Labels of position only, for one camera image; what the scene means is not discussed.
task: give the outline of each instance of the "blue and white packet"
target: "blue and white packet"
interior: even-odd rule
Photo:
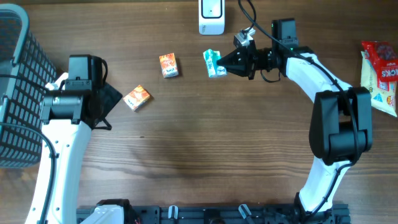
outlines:
[[[209,78],[224,77],[228,74],[224,67],[218,66],[216,63],[221,58],[219,51],[208,49],[203,53],[203,57],[205,58]]]

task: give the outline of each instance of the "wooden table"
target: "wooden table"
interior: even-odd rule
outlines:
[[[398,50],[396,1],[254,1],[258,23],[294,17],[301,45],[342,80],[358,86],[361,40]],[[109,65],[108,82],[123,95],[138,84],[154,97],[138,113],[121,101],[108,115],[113,130],[93,131],[80,177],[78,205],[128,198],[133,205],[291,203],[313,154],[312,102],[292,81],[266,83],[229,74],[209,79],[202,52],[230,53],[249,22],[226,3],[223,35],[198,33],[197,2],[25,6],[30,28],[54,64],[93,54]],[[258,47],[269,47],[264,35]],[[181,75],[164,79],[159,56],[174,52]],[[277,72],[269,74],[276,78]],[[372,110],[373,148],[344,177],[335,200],[353,223],[397,223],[398,122]],[[23,223],[37,166],[0,170],[0,223]]]

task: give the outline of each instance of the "gray basket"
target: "gray basket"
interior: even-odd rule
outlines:
[[[55,67],[29,30],[25,10],[0,4],[0,73],[28,78],[44,86],[55,80]],[[43,90],[25,81],[0,78],[0,121],[40,131]],[[41,138],[19,128],[0,126],[0,167],[21,168],[40,161]]]

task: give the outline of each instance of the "red candy bag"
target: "red candy bag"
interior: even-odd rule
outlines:
[[[398,56],[388,42],[362,41],[362,46],[380,81],[398,81]]]

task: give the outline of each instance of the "blue-gray plastic crate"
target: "blue-gray plastic crate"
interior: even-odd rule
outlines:
[[[0,73],[28,78],[45,86],[55,67],[29,30],[25,10],[0,4]],[[40,131],[40,101],[44,91],[14,78],[0,79],[0,121]],[[19,128],[0,126],[0,167],[21,168],[40,161],[42,139]]]

